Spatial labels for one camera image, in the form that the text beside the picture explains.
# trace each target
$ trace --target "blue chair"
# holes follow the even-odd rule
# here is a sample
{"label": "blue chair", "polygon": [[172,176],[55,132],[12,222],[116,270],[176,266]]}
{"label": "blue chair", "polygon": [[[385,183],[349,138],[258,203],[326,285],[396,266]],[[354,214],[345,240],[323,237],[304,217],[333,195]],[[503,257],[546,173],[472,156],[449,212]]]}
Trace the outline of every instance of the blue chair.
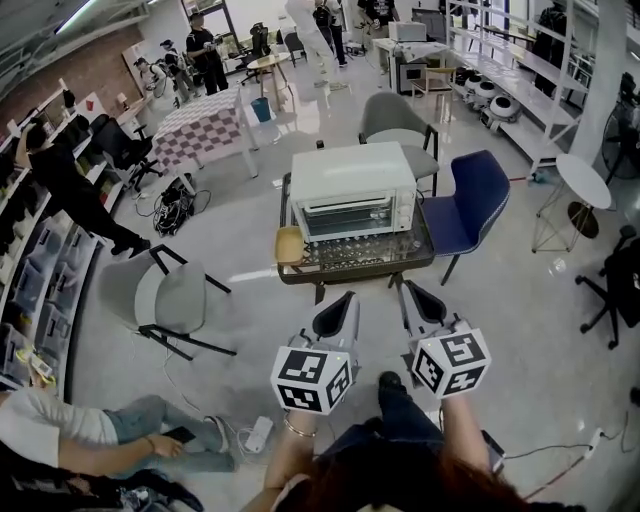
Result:
{"label": "blue chair", "polygon": [[460,255],[475,251],[487,236],[507,204],[510,189],[509,179],[489,151],[455,158],[451,171],[455,194],[426,198],[422,205],[436,256],[453,256],[442,286]]}

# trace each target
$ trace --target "man in black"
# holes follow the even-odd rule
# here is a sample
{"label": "man in black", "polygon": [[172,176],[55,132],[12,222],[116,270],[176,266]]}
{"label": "man in black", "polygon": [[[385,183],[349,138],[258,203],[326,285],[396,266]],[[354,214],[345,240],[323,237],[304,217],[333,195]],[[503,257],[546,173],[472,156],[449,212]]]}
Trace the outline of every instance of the man in black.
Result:
{"label": "man in black", "polygon": [[229,88],[222,60],[216,51],[213,34],[204,28],[204,16],[195,12],[189,18],[191,33],[187,36],[187,55],[196,64],[207,88],[207,96]]}
{"label": "man in black", "polygon": [[[400,21],[396,4],[394,0],[358,0],[360,14],[364,21],[369,24],[369,38],[367,47],[369,51],[373,50],[373,39],[382,39],[389,37],[389,22]],[[380,52],[380,71],[385,74],[389,71],[389,62],[382,55],[386,53]]]}
{"label": "man in black", "polygon": [[30,124],[22,132],[16,162],[31,168],[35,180],[51,194],[54,205],[86,231],[113,240],[114,256],[132,248],[131,257],[151,247],[127,228],[116,224],[100,201],[100,193],[76,170],[73,152],[63,144],[51,144],[40,124]]}

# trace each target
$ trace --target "black office chair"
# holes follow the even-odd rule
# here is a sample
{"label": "black office chair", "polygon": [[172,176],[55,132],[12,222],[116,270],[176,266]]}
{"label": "black office chair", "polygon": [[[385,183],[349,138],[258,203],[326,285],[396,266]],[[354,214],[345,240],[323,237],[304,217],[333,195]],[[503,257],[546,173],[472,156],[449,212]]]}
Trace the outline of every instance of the black office chair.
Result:
{"label": "black office chair", "polygon": [[294,68],[296,67],[296,57],[293,52],[302,52],[302,55],[304,55],[304,59],[308,60],[307,52],[305,51],[304,45],[302,44],[302,41],[300,41],[300,38],[298,37],[298,34],[296,32],[289,32],[286,36],[284,36],[284,44],[291,54],[291,62],[293,62]]}
{"label": "black office chair", "polygon": [[[249,33],[251,34],[251,53],[243,58],[246,65],[271,53],[271,48],[269,48],[269,29],[267,27],[262,23],[256,23]],[[258,71],[247,71],[247,77],[240,83],[245,85],[252,78],[255,78],[256,82],[258,82],[259,77],[260,73]]]}
{"label": "black office chair", "polygon": [[640,322],[640,238],[624,247],[637,233],[633,226],[624,226],[620,234],[622,238],[600,271],[600,276],[607,278],[606,290],[585,276],[576,277],[576,284],[585,283],[605,303],[591,322],[580,326],[580,332],[589,332],[609,313],[613,327],[613,340],[609,342],[609,350],[616,348],[619,343],[618,313],[629,327],[635,327]]}
{"label": "black office chair", "polygon": [[153,149],[153,144],[152,137],[142,135],[144,128],[145,126],[141,126],[135,130],[140,137],[138,140],[129,138],[118,122],[107,114],[99,115],[91,123],[92,143],[102,150],[114,169],[122,171],[125,185],[128,187],[133,184],[136,192],[140,192],[140,181],[146,174],[162,176],[160,171],[153,168],[158,161],[149,162],[146,158]]}

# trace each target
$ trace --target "trash bin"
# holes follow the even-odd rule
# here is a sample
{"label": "trash bin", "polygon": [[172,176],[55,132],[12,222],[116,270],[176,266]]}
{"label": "trash bin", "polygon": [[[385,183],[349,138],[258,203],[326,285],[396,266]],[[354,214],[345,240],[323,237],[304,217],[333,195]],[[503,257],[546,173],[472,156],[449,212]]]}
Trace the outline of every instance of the trash bin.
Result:
{"label": "trash bin", "polygon": [[271,121],[271,110],[269,109],[269,100],[267,98],[258,98],[257,100],[253,100],[251,102],[251,107],[256,113],[258,121],[261,123]]}

